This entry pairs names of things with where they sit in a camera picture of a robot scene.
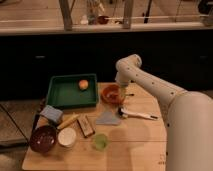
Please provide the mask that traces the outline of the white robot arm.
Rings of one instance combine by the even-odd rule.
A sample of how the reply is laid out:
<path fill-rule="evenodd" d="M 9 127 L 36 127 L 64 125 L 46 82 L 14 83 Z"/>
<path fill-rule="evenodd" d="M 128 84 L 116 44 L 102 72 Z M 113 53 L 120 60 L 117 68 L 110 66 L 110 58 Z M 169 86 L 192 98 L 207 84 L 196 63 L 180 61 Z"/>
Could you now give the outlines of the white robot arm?
<path fill-rule="evenodd" d="M 213 171 L 213 99 L 140 69 L 137 54 L 119 59 L 116 82 L 133 81 L 168 106 L 165 171 Z"/>

